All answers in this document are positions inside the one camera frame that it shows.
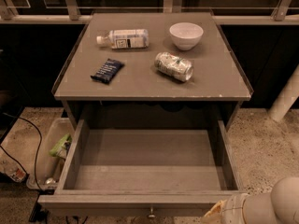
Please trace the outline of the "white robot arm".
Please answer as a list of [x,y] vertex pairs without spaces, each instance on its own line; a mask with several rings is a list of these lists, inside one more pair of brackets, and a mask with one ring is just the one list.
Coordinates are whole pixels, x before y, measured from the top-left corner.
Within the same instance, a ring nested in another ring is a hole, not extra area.
[[[269,118],[281,122],[298,97],[299,66],[272,104]],[[299,224],[299,177],[281,178],[267,193],[242,193],[218,201],[201,224]]]

